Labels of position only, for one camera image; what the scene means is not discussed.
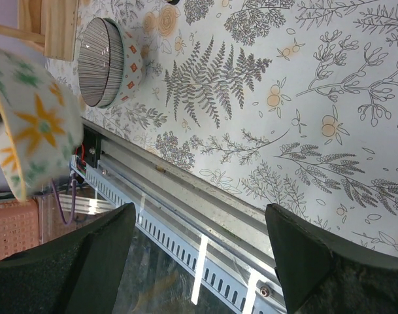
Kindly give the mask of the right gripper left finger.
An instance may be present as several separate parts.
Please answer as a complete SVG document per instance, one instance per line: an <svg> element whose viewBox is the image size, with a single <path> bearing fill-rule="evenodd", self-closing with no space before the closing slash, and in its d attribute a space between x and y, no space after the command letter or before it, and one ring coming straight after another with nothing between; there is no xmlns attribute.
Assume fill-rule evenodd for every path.
<svg viewBox="0 0 398 314"><path fill-rule="evenodd" d="M112 313L133 231L127 203L0 261L0 313Z"/></svg>

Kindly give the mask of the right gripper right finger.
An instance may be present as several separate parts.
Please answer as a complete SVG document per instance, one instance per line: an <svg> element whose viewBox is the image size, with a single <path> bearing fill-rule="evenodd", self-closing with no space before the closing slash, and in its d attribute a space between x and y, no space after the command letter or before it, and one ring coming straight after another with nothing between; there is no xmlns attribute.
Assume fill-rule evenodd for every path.
<svg viewBox="0 0 398 314"><path fill-rule="evenodd" d="M288 313L398 313L398 258L327 232L278 204L265 220Z"/></svg>

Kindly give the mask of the orange flower patterned bowl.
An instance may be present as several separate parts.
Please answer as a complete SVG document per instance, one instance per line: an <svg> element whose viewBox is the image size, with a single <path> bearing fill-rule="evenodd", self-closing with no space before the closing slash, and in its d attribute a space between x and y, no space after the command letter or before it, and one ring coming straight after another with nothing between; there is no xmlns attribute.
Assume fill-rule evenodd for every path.
<svg viewBox="0 0 398 314"><path fill-rule="evenodd" d="M77 97L42 65L2 49L0 116L0 166L17 200L68 174L83 140Z"/></svg>

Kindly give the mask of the purple striped bowl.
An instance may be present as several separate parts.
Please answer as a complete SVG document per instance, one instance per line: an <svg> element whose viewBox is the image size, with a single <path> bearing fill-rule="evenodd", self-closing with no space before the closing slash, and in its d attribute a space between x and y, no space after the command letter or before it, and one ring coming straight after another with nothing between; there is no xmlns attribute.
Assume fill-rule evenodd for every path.
<svg viewBox="0 0 398 314"><path fill-rule="evenodd" d="M108 108L135 96L144 74L134 36L110 18L94 18L78 55L78 83L86 105Z"/></svg>

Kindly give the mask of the orange plastic basket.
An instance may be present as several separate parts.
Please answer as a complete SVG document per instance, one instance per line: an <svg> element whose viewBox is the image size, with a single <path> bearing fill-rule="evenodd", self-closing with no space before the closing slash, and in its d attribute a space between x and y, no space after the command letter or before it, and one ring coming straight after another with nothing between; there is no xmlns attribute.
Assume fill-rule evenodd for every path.
<svg viewBox="0 0 398 314"><path fill-rule="evenodd" d="M0 260L40 245L39 208L34 200L0 203Z"/></svg>

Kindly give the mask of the wooden tray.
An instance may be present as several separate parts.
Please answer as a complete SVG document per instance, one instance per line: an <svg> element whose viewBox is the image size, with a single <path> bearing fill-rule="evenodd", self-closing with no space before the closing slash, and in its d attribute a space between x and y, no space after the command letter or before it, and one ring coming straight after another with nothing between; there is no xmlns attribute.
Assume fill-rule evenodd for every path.
<svg viewBox="0 0 398 314"><path fill-rule="evenodd" d="M45 57L73 61L78 0L19 0L18 30L29 35L20 40Z"/></svg>

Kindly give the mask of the aluminium rail frame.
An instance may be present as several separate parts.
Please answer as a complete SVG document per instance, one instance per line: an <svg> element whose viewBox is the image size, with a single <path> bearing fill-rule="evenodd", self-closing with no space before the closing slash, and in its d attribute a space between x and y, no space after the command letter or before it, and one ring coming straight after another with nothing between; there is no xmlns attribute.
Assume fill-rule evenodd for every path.
<svg viewBox="0 0 398 314"><path fill-rule="evenodd" d="M137 228L235 313L285 313L265 217L110 131L84 122L71 168L109 203L133 203Z"/></svg>

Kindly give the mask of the wooden clothes rack frame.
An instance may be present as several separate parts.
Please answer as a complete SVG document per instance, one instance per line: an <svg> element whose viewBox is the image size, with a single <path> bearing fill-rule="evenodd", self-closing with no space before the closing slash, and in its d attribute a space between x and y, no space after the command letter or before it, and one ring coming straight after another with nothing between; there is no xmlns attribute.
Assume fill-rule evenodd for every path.
<svg viewBox="0 0 398 314"><path fill-rule="evenodd" d="M31 41L38 44L44 44L44 35L40 33L33 33L31 31L25 31L21 29L15 29L8 26L0 25L0 35L17 38L25 41Z"/></svg>

